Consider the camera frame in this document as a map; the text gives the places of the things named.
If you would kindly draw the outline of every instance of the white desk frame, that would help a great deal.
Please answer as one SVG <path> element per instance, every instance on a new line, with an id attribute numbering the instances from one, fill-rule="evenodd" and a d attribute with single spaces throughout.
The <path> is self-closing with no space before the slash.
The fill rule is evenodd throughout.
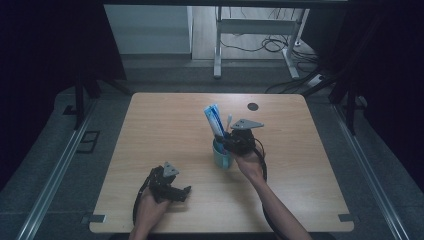
<path id="1" fill-rule="evenodd" d="M 295 21 L 287 20 L 251 20 L 251 19 L 222 19 L 222 7 L 218 7 L 218 19 L 216 23 L 216 47 L 213 75 L 214 78 L 221 78 L 221 34 L 271 34 L 271 35 L 291 35 L 289 46 L 283 49 L 284 59 L 293 79 L 298 79 L 299 74 L 291 59 L 293 47 L 297 40 L 299 30 L 302 26 L 305 9 Z"/>

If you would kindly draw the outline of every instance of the wooden table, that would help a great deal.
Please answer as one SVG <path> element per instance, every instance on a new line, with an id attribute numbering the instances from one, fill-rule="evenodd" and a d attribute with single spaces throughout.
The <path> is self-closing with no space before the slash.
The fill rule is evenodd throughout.
<path id="1" fill-rule="evenodd" d="M 247 108 L 249 103 L 257 111 Z M 351 231 L 353 222 L 304 98 L 300 95 L 134 94 L 90 223 L 93 232 L 130 232 L 138 189 L 150 170 L 169 161 L 173 186 L 192 191 L 173 203 L 153 232 L 270 232 L 261 202 L 237 164 L 213 161 L 213 135 L 203 108 L 218 103 L 221 118 L 262 122 L 253 134 L 265 147 L 268 183 L 309 232 Z"/>

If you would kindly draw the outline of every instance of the teal mug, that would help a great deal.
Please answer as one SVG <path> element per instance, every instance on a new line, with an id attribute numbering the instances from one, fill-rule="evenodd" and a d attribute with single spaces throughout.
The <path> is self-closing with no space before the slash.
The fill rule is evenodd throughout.
<path id="1" fill-rule="evenodd" d="M 231 167 L 234 159 L 231 157 L 230 152 L 224 150 L 222 145 L 217 143 L 215 139 L 213 140 L 212 145 L 215 164 L 222 169 L 228 169 Z"/>

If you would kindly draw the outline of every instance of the hand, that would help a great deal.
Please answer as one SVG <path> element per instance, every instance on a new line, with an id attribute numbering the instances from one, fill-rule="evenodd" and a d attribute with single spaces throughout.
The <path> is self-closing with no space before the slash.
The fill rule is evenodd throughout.
<path id="1" fill-rule="evenodd" d="M 167 199 L 161 203 L 157 203 L 150 189 L 146 188 L 143 195 L 141 195 L 136 222 L 129 239 L 146 239 L 150 230 L 162 219 L 170 203 L 171 201 Z"/>
<path id="2" fill-rule="evenodd" d="M 236 160 L 240 171 L 247 177 L 247 179 L 251 182 L 263 179 L 262 166 L 258 155 L 256 155 L 254 151 L 243 156 L 239 156 L 234 153 L 231 153 L 231 155 L 234 160 Z"/>

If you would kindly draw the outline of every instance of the white wall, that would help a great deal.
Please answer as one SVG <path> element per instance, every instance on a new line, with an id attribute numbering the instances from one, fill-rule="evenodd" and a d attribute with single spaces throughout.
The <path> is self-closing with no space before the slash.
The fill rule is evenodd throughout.
<path id="1" fill-rule="evenodd" d="M 192 7 L 104 7 L 120 54 L 191 53 Z"/>

